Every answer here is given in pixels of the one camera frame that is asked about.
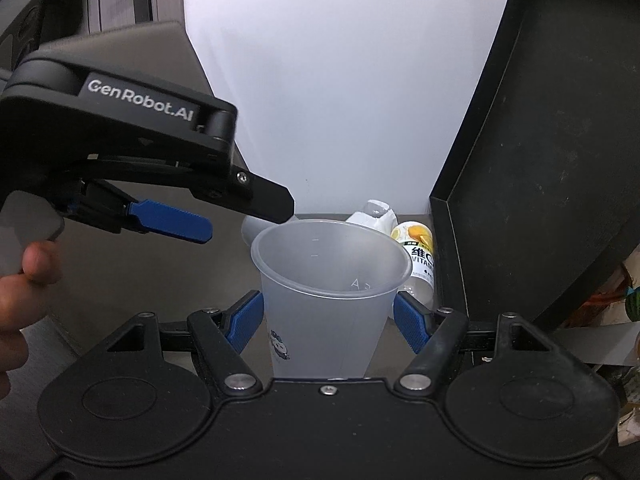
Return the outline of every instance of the bottle label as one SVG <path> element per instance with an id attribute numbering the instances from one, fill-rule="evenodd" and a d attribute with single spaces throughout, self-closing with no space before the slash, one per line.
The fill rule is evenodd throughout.
<path id="1" fill-rule="evenodd" d="M 429 228 L 418 222 L 404 222 L 394 228 L 391 237 L 411 256 L 414 263 L 411 276 L 424 280 L 433 288 L 433 237 Z"/>

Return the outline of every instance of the white backdrop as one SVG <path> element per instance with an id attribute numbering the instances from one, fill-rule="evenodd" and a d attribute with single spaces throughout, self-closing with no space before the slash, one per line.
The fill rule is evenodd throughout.
<path id="1" fill-rule="evenodd" d="M 248 167 L 296 212 L 421 214 L 506 0 L 184 0 Z"/>

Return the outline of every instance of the cup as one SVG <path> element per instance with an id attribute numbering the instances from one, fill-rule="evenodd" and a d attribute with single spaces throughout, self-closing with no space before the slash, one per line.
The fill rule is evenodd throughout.
<path id="1" fill-rule="evenodd" d="M 412 261 L 389 236 L 346 222 L 300 220 L 261 232 L 260 270 L 278 378 L 359 378 Z"/>

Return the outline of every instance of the screw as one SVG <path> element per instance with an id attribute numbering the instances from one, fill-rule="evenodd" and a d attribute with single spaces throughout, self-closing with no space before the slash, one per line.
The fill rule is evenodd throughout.
<path id="1" fill-rule="evenodd" d="M 408 374 L 400 379 L 400 384 L 407 390 L 419 392 L 431 386 L 431 379 L 422 374 Z"/>
<path id="2" fill-rule="evenodd" d="M 232 390 L 248 390 L 256 383 L 255 377 L 249 374 L 231 374 L 225 379 L 225 384 Z"/>
<path id="3" fill-rule="evenodd" d="M 326 384 L 325 386 L 320 386 L 320 393 L 323 395 L 335 395 L 338 393 L 338 387 Z"/>

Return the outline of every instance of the human hand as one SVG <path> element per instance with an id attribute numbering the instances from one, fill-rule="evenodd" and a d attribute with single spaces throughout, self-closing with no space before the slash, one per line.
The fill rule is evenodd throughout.
<path id="1" fill-rule="evenodd" d="M 9 389 L 8 370 L 27 362 L 29 350 L 20 332 L 46 314 L 46 286 L 62 276 L 58 248 L 34 242 L 22 256 L 23 274 L 0 278 L 0 399 Z"/>

